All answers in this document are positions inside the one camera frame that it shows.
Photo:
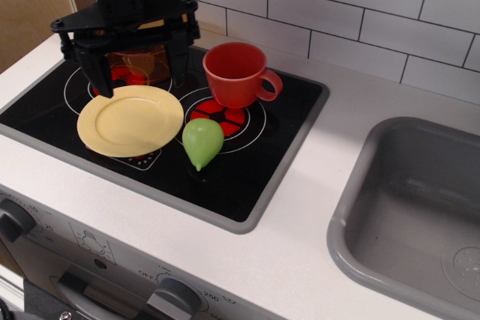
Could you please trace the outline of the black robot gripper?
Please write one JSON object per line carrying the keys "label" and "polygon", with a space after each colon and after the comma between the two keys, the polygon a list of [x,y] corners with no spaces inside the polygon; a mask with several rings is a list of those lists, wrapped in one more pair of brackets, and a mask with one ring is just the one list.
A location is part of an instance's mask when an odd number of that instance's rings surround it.
{"label": "black robot gripper", "polygon": [[189,46],[200,38],[197,8],[194,0],[96,0],[50,28],[61,38],[64,56],[76,58],[98,94],[111,98],[108,52],[165,45],[173,84],[185,82]]}

